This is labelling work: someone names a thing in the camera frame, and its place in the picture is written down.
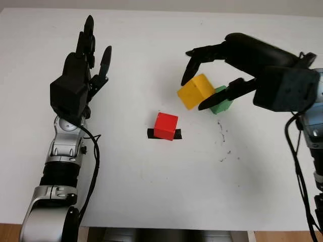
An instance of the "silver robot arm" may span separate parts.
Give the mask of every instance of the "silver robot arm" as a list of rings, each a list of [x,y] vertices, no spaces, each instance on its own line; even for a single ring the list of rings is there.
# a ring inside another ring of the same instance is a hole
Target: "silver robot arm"
[[[94,67],[94,20],[88,16],[84,30],[79,33],[76,51],[65,59],[63,73],[50,84],[50,105],[58,115],[54,121],[55,138],[52,141],[43,177],[34,190],[20,232],[20,242],[75,242],[78,227],[94,190],[99,168],[97,139],[86,129],[90,118],[88,106],[94,95],[108,81],[107,72],[112,47],[103,54],[98,75],[91,77]],[[77,202],[77,177],[86,147],[84,134],[94,143],[95,168],[82,209]]]
[[[86,146],[84,132],[64,119],[55,118],[52,141],[43,177],[34,190],[20,242],[76,241],[78,236],[77,176]]]

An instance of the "black cable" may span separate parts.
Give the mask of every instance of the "black cable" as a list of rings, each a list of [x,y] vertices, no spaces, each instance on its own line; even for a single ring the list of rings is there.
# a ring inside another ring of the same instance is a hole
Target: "black cable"
[[[100,150],[99,150],[99,146],[97,144],[97,140],[100,138],[101,135],[93,136],[91,134],[91,132],[88,129],[86,129],[85,127],[79,126],[79,128],[81,130],[83,130],[89,136],[86,139],[91,139],[92,140],[92,142],[94,144],[94,158],[95,158],[95,167],[94,167],[93,176],[92,176],[92,180],[91,180],[91,183],[90,183],[89,191],[87,193],[84,205],[83,205],[83,207],[82,207],[82,209],[80,210],[80,213],[79,213],[79,225],[80,225],[81,221],[82,221],[82,218],[84,216],[85,210],[87,208],[87,205],[88,205],[88,203],[90,201],[90,197],[91,197],[91,195],[92,195],[92,193],[94,191],[96,178],[97,178],[97,175],[98,175],[98,172],[99,172]]]
[[[285,125],[285,136],[286,136],[287,143],[289,145],[289,148],[291,149],[291,152],[292,152],[292,155],[293,155],[293,158],[294,158],[295,172],[296,172],[296,175],[297,175],[297,180],[298,180],[298,185],[299,185],[300,193],[301,193],[301,196],[302,196],[302,200],[303,200],[303,203],[304,203],[304,206],[305,206],[305,213],[306,213],[306,219],[307,219],[307,223],[308,223],[309,232],[311,234],[313,242],[317,242],[317,238],[316,238],[316,235],[315,235],[315,232],[314,232],[313,225],[315,227],[317,227],[317,228],[318,228],[318,225],[316,224],[316,222],[315,222],[315,220],[314,220],[314,218],[313,218],[313,216],[311,214],[311,211],[310,211],[310,206],[309,206],[309,201],[308,201],[308,194],[307,194],[305,180],[304,180],[303,173],[302,173],[302,170],[301,170],[298,158],[297,158],[297,152],[294,149],[294,146],[292,144],[292,141],[291,141],[289,133],[288,133],[288,128],[289,128],[290,124],[293,121],[296,120],[296,118],[298,117],[299,114],[300,113],[297,113],[296,115],[292,116],[287,121],[287,123]]]
[[[301,143],[301,134],[302,134],[302,132],[299,131],[298,139],[297,139],[297,146],[296,146],[296,154],[298,154],[299,144]]]

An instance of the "black tape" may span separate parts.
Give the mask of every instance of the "black tape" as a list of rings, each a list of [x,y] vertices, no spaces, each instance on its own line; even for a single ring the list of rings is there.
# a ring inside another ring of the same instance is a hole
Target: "black tape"
[[[161,139],[161,138],[157,138],[153,135],[153,129],[147,129],[147,136],[149,139]],[[181,129],[175,130],[174,140],[181,140],[181,139],[182,139]]]

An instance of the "white table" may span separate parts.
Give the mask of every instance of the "white table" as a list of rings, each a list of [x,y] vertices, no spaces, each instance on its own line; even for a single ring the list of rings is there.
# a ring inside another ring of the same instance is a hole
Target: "white table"
[[[49,84],[94,18],[96,66],[113,46],[110,80],[90,106],[101,166],[83,225],[219,230],[305,230],[307,223],[283,128],[288,113],[252,104],[253,93],[217,116],[188,111],[176,91],[185,51],[242,32],[298,54],[318,55],[322,18],[246,14],[4,9],[0,14],[0,222],[21,223],[54,135]],[[248,76],[204,64],[215,87]],[[159,111],[179,116],[182,140],[149,140]],[[299,152],[312,210],[318,193],[303,140]],[[93,155],[83,159],[84,198]]]

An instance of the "robotic hand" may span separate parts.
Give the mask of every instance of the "robotic hand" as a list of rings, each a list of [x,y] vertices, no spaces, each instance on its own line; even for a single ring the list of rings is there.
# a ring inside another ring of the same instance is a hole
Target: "robotic hand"
[[[304,132],[306,143],[314,158],[316,186],[323,192],[323,69],[309,69],[316,55],[301,52],[297,57],[241,33],[229,34],[221,44],[195,48],[186,54],[191,59],[184,73],[182,86],[194,77],[201,63],[216,59],[223,59],[226,63],[254,77],[249,81],[238,78],[230,82],[225,90],[201,102],[199,110],[213,107],[226,99],[234,100],[255,90],[254,105],[272,111],[297,112],[287,122],[285,134],[295,160],[309,230],[313,241],[317,241],[313,225],[319,231],[323,229],[323,193],[315,196],[315,212],[319,228],[310,213],[297,151],[288,133],[289,125],[292,121],[296,121],[297,128]]]
[[[43,177],[34,190],[23,222],[21,242],[77,241],[78,227],[93,192],[99,165],[97,139],[86,129],[85,119],[91,114],[89,101],[108,81],[112,50],[111,46],[106,48],[99,74],[91,78],[95,51],[93,26],[93,18],[89,16],[79,34],[76,52],[67,56],[63,74],[50,85],[50,104],[58,115],[54,121],[56,134]],[[94,142],[96,163],[86,201],[79,211],[73,205],[77,202],[77,177],[86,153],[85,133]]]

